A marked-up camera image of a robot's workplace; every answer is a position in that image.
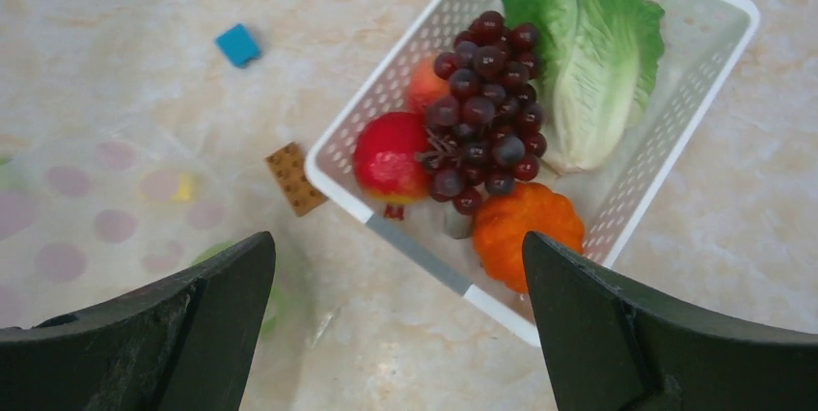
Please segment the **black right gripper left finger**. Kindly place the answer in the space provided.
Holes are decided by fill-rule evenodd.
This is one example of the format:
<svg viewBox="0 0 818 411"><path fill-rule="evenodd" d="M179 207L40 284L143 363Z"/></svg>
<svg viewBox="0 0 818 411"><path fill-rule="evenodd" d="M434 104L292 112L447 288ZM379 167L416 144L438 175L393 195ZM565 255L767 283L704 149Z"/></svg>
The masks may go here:
<svg viewBox="0 0 818 411"><path fill-rule="evenodd" d="M5 410L235 410L276 265L255 233L86 309L1 332Z"/></svg>

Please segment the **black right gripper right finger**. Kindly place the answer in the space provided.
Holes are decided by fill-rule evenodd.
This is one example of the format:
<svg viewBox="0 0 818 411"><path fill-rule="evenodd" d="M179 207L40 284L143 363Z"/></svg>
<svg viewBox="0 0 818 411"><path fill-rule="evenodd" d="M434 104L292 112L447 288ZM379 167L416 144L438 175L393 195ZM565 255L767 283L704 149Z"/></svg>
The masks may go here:
<svg viewBox="0 0 818 411"><path fill-rule="evenodd" d="M719 314L536 232L532 310L560 410L813 410L817 338Z"/></svg>

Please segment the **clear zip top bag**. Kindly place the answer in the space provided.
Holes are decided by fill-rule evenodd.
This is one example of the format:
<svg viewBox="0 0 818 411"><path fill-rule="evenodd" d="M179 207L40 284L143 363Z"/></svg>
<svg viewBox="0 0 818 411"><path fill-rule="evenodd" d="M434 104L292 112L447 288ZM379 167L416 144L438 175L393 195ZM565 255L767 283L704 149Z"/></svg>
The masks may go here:
<svg viewBox="0 0 818 411"><path fill-rule="evenodd" d="M52 137L8 156L1 173L1 332L28 329L190 266L217 242L260 232L275 241L272 287L283 316L258 337L235 410L291 410L304 360L332 312L320 307L311 260L282 228L265 230L229 187L166 134L143 125ZM171 199L176 173L196 178Z"/></svg>

